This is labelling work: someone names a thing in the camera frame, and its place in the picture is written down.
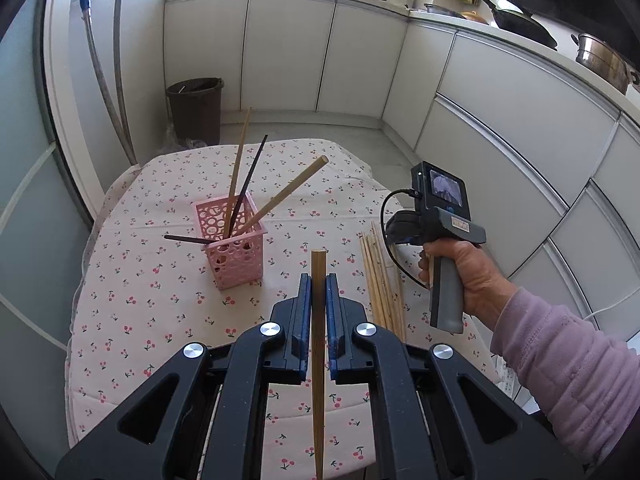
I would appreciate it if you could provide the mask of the person's right hand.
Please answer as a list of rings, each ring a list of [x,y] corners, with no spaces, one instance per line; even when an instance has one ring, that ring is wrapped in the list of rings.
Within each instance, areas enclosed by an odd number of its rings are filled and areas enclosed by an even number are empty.
[[[420,257],[419,278],[424,282],[430,279],[432,259],[452,260],[462,281],[465,312],[478,318],[490,330],[495,329],[518,286],[501,274],[488,255],[465,240],[442,238],[425,244]]]

